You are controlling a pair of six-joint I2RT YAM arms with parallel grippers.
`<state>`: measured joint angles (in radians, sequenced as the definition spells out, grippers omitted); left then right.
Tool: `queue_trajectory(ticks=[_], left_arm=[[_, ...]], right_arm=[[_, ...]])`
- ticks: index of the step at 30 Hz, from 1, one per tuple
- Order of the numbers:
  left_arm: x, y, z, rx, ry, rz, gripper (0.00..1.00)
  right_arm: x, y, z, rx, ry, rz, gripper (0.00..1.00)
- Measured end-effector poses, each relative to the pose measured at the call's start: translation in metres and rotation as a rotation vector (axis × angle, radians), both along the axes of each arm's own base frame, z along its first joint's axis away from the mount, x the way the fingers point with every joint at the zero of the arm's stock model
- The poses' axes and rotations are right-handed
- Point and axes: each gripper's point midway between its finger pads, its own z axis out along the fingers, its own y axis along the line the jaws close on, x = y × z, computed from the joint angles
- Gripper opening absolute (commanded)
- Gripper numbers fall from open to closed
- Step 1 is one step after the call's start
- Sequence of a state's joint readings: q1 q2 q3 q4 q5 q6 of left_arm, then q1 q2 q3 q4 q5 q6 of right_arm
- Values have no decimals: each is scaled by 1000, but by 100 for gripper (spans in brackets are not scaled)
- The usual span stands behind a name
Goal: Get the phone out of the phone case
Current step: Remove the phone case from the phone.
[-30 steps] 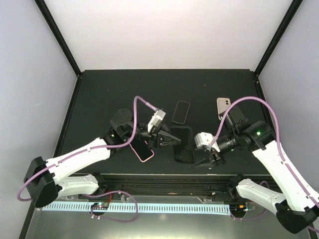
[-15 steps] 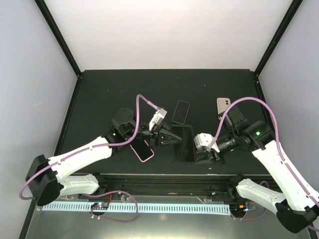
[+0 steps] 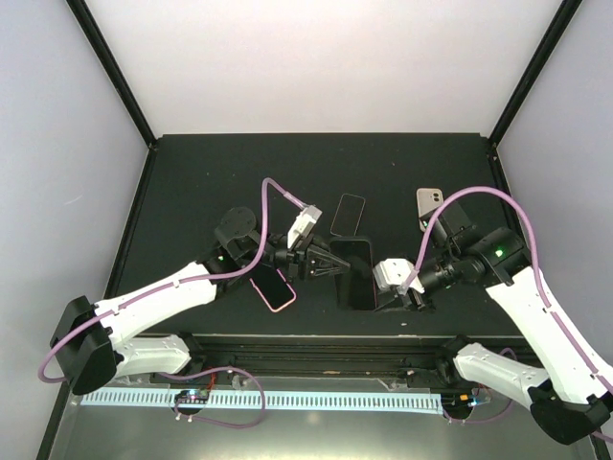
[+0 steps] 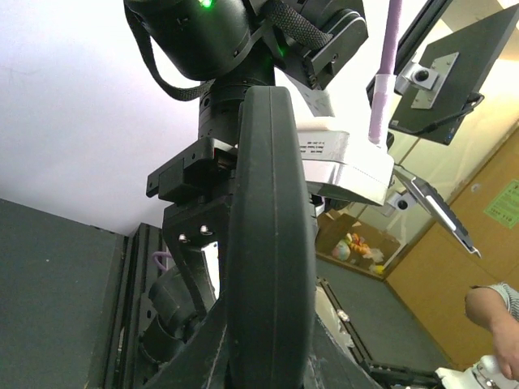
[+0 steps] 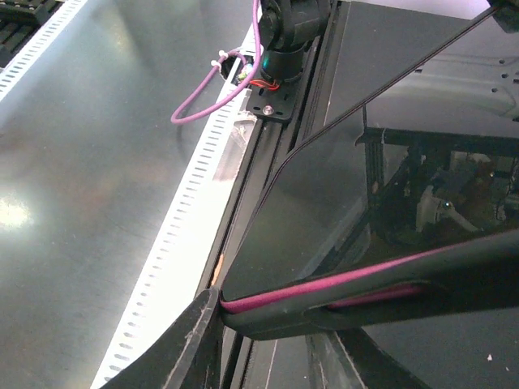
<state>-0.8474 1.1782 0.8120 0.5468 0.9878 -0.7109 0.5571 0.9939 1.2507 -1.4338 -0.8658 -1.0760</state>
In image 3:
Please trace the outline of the black phone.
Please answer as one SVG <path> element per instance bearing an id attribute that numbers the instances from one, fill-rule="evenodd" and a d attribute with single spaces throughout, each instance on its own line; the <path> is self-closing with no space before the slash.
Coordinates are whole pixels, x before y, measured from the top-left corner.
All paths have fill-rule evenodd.
<path id="1" fill-rule="evenodd" d="M 374 311 L 377 307 L 373 274 L 373 251 L 368 238 L 337 237 L 330 251 L 350 265 L 346 273 L 334 277 L 337 306 L 347 311 Z"/>

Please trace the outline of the beige phone case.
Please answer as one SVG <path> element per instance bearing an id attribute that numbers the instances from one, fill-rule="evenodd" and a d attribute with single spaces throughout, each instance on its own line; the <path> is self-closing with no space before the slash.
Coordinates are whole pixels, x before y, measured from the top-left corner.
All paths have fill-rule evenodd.
<path id="1" fill-rule="evenodd" d="M 418 188 L 416 191 L 416 201 L 419 227 L 421 232 L 424 233 L 427 224 L 423 223 L 422 219 L 443 204 L 443 191 L 438 188 Z"/>

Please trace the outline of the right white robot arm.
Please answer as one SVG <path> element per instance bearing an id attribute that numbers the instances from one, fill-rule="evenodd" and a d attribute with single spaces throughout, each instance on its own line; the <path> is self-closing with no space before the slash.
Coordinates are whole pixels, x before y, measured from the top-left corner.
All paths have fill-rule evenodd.
<path id="1" fill-rule="evenodd" d="M 570 445 L 597 431 L 612 415 L 612 367 L 586 342 L 549 291 L 528 246 L 509 228 L 485 235 L 458 203 L 421 217 L 442 252 L 417 269 L 405 259 L 375 266 L 380 293 L 418 310 L 435 292 L 460 283 L 484 288 L 523 334 L 541 365 L 501 356 L 458 335 L 435 363 L 447 386 L 463 380 L 489 387 L 527 408 L 552 439 Z"/>

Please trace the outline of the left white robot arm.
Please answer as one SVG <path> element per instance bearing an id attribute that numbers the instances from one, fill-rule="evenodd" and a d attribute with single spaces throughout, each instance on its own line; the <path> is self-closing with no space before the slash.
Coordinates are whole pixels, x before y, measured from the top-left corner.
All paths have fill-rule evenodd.
<path id="1" fill-rule="evenodd" d="M 62 381 L 82 396 L 115 378 L 138 374 L 199 380 L 206 360 L 187 334 L 151 338 L 142 333 L 183 311 L 211 304 L 244 283 L 278 313 L 297 299 L 294 280 L 348 273 L 350 263 L 312 233 L 320 215 L 308 206 L 287 235 L 271 235 L 250 209 L 235 207 L 222 217 L 214 232 L 216 243 L 204 257 L 123 296 L 97 303 L 84 296 L 70 301 L 50 342 Z"/>

